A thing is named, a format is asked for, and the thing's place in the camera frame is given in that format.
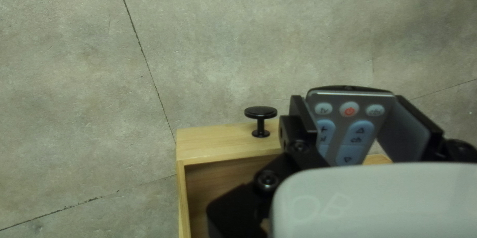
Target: gray button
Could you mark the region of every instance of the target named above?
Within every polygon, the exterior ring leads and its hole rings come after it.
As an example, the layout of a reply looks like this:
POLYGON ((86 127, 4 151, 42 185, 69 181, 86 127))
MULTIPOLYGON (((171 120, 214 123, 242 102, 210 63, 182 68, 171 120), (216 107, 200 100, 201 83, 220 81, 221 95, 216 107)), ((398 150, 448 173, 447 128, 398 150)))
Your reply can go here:
POLYGON ((371 105, 366 108, 366 114, 368 116, 381 116, 385 113, 385 107, 381 105, 371 105))
POLYGON ((336 126, 330 119, 319 119, 317 124, 319 128, 319 143, 329 144, 331 142, 331 138, 333 138, 336 126))
POLYGON ((343 145, 367 145, 373 136, 374 125, 368 120, 359 120, 351 124, 343 138, 343 145))
POLYGON ((332 111, 333 111, 333 106, 331 106, 330 103, 323 102, 323 103, 318 103, 315 106, 315 112, 318 115, 330 114, 332 111))
POLYGON ((356 115, 359 111, 359 105, 356 102, 346 102, 340 107, 340 114, 344 117, 351 117, 356 115))
POLYGON ((336 156, 337 165, 351 165, 361 163, 361 157, 365 146, 341 145, 336 156))

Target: black screw head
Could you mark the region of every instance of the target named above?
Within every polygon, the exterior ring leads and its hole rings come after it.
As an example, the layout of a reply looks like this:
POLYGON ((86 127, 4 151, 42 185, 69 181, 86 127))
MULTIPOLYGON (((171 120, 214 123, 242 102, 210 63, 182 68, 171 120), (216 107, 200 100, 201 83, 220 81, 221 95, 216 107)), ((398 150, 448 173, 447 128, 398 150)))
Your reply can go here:
POLYGON ((265 130, 265 119, 270 119, 277 116, 277 109, 265 106, 255 106, 246 108, 244 111, 245 116, 252 119, 257 119, 257 129, 252 132, 254 137, 267 137, 270 136, 270 132, 265 130))
POLYGON ((255 184, 263 191, 273 191, 279 183, 277 175, 270 170, 262 171, 255 179, 255 184))
POLYGON ((308 145, 302 140, 296 140, 290 145, 290 147, 295 152, 307 152, 309 149, 308 145))
POLYGON ((266 106, 248 107, 244 111, 245 116, 251 119, 271 119, 277 116, 277 109, 266 106))

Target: power button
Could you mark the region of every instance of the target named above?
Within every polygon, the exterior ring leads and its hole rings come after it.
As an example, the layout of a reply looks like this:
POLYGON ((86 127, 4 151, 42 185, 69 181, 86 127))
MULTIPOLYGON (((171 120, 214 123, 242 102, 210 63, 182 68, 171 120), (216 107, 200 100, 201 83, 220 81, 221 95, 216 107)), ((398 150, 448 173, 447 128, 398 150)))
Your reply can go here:
POLYGON ((341 105, 340 114, 343 117, 352 117, 359 111, 359 105, 356 102, 349 101, 341 105))

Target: tv remote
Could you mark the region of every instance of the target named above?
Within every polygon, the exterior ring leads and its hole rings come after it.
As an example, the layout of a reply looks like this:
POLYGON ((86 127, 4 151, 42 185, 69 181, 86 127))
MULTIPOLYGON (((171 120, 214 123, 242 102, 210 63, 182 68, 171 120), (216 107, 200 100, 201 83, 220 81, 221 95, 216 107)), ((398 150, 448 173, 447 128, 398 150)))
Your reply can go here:
POLYGON ((330 165, 361 164, 397 102, 386 90, 358 86, 310 89, 307 108, 319 130, 318 152, 330 165))

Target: wooden panel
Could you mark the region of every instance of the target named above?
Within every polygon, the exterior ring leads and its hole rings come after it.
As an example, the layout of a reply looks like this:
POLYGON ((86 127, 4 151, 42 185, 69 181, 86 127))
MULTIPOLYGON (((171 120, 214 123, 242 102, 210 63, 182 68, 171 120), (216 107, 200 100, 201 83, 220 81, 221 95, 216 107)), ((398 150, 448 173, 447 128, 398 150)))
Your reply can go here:
MULTIPOLYGON (((186 165, 187 197, 192 238, 208 238, 206 207, 225 192, 250 182, 277 155, 186 165)), ((364 164, 391 163, 384 155, 367 156, 364 164)))
POLYGON ((256 122, 231 123, 177 130, 177 160, 185 165, 278 154, 278 119, 265 120, 267 138, 251 135, 256 122))
POLYGON ((182 161, 176 161, 179 193, 179 237, 190 238, 189 207, 187 202, 186 173, 182 161))

